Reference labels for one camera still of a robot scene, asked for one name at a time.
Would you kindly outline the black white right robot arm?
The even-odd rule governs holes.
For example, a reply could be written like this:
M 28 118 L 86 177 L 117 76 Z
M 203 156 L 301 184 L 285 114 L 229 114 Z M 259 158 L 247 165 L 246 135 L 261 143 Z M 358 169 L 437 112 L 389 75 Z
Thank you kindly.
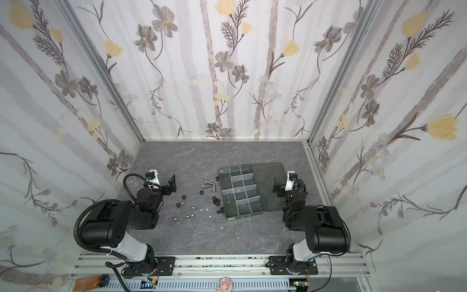
M 274 183 L 272 189 L 283 198 L 285 207 L 282 222 L 290 231 L 304 232 L 305 238 L 289 246 L 284 265 L 269 263 L 280 272 L 302 274 L 309 271 L 316 259 L 321 256 L 338 257 L 350 251 L 351 235 L 344 220 L 333 206 L 307 205 L 308 192 L 303 180 L 293 178 L 286 185 Z

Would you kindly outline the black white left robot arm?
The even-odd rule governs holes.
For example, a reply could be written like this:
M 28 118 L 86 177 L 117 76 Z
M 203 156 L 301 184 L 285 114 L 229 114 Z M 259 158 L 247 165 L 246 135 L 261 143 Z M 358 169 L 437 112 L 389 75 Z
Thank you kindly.
M 176 176 L 166 185 L 159 182 L 156 170 L 144 176 L 130 173 L 122 181 L 128 200 L 106 199 L 87 207 L 74 225 L 73 235 L 80 248 L 121 260 L 106 266 L 117 277 L 172 276 L 174 257 L 158 257 L 151 245 L 131 236 L 127 229 L 153 230 L 159 220 L 164 197 L 177 191 Z

